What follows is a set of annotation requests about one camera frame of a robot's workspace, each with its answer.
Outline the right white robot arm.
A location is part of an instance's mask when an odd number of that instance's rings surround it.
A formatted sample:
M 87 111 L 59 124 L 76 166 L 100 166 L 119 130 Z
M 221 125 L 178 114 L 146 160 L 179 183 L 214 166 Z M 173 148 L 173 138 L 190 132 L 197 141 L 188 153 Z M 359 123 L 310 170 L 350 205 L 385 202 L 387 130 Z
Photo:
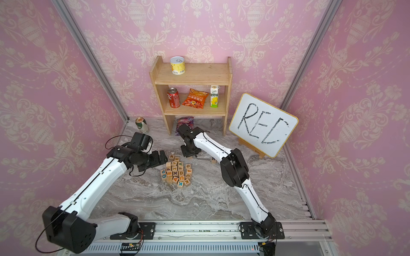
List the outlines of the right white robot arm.
M 242 152 L 238 148 L 230 149 L 219 144 L 199 127 L 191 129 L 184 124 L 177 132 L 184 141 L 181 150 L 185 157 L 197 156 L 204 151 L 220 164 L 223 180 L 241 196 L 250 212 L 257 235 L 263 239 L 277 239 L 280 230 L 278 223 L 257 196 Z

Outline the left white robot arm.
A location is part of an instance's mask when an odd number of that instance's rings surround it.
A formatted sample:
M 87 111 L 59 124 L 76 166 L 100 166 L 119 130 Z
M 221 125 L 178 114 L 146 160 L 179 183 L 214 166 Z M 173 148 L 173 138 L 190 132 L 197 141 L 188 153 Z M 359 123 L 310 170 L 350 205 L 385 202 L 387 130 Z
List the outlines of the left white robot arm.
M 142 171 L 166 164 L 163 150 L 151 153 L 123 144 L 112 148 L 95 173 L 60 206 L 48 207 L 42 214 L 47 240 L 73 253 L 85 251 L 94 241 L 120 234 L 125 239 L 141 235 L 138 217 L 119 212 L 111 217 L 91 219 L 97 203 L 115 181 L 137 166 Z

